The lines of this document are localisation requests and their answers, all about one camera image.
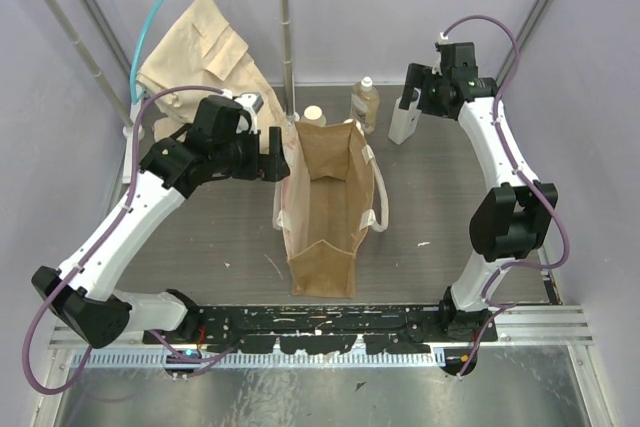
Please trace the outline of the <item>brown burlap canvas bag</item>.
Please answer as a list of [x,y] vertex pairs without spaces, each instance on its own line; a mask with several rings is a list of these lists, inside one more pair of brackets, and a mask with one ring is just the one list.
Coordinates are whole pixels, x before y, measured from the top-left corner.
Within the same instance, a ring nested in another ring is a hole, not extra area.
[[389,198],[358,122],[296,122],[284,144],[290,175],[274,201],[297,296],[356,295],[356,258],[371,230],[389,225]]

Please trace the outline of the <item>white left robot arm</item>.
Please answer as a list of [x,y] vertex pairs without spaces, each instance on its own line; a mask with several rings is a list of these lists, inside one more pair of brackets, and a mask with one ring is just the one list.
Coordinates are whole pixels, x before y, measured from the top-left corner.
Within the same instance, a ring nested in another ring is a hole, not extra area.
[[94,349],[125,332],[164,331],[188,343],[203,324],[200,307],[185,294],[119,291],[116,285],[154,230],[201,185],[234,178],[278,182],[289,174],[280,128],[269,129],[260,150],[258,93],[203,98],[193,122],[156,142],[119,205],[59,267],[42,266],[32,284],[49,309]]

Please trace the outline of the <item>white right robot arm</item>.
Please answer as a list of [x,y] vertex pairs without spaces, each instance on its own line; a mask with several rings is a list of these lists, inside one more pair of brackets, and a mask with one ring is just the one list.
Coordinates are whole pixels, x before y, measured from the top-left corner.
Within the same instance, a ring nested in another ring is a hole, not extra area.
[[469,223],[473,252],[436,314],[442,335],[459,341],[489,318],[489,299],[509,270],[542,246],[558,192],[554,184],[539,181],[521,154],[496,81],[479,74],[474,44],[442,39],[436,50],[436,66],[409,65],[388,137],[402,144],[422,114],[451,119],[479,161],[487,193]]

